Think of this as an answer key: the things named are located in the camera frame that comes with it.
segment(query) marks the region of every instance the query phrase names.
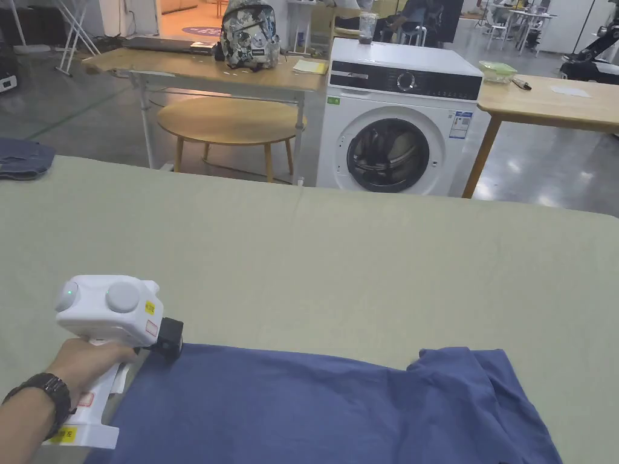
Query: hand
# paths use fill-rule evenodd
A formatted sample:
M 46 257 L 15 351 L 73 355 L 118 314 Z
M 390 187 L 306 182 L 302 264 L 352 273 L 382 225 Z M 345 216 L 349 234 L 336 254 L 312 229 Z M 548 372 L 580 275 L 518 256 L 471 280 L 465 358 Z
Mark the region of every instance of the hand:
M 77 406 L 84 391 L 116 363 L 131 363 L 137 355 L 133 348 L 109 342 L 91 345 L 79 338 L 63 343 L 56 359 L 45 370 L 61 379 L 71 394 L 71 409 Z

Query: yellow sticker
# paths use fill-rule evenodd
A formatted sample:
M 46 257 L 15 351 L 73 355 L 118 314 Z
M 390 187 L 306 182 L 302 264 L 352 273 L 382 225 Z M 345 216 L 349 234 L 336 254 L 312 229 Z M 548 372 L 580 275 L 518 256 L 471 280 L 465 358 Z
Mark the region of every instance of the yellow sticker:
M 73 443 L 76 435 L 77 427 L 60 427 L 58 433 L 50 438 L 50 443 Z
M 144 310 L 149 313 L 151 316 L 155 315 L 155 305 L 152 304 L 150 301 L 146 302 L 146 307 L 144 308 Z

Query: wristwatch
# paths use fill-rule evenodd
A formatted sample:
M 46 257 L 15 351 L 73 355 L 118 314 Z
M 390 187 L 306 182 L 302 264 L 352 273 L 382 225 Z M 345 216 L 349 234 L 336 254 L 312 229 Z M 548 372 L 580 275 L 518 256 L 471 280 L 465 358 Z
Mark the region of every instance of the wristwatch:
M 12 389 L 9 394 L 6 395 L 6 398 L 2 404 L 5 404 L 9 398 L 15 396 L 17 392 L 28 388 L 36 388 L 44 391 L 56 407 L 54 424 L 51 427 L 50 433 L 45 437 L 46 440 L 49 440 L 56 435 L 58 429 L 60 429 L 65 420 L 69 417 L 69 413 L 71 411 L 71 396 L 69 395 L 69 389 L 67 388 L 67 385 L 54 374 L 43 372 L 32 376 L 20 386 Z

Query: backpack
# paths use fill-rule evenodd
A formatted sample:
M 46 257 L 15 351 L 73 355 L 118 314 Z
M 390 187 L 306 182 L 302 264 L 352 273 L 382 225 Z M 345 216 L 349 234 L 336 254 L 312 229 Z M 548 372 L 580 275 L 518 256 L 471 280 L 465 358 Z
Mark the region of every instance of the backpack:
M 222 19 L 222 51 L 231 68 L 277 66 L 275 10 L 266 0 L 230 0 Z

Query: washing machine control panel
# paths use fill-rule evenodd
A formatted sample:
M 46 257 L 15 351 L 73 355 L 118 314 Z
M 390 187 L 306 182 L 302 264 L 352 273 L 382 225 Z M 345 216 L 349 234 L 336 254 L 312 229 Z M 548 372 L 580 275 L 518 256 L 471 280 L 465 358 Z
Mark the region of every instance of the washing machine control panel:
M 334 61 L 329 83 L 362 90 L 477 101 L 482 78 Z

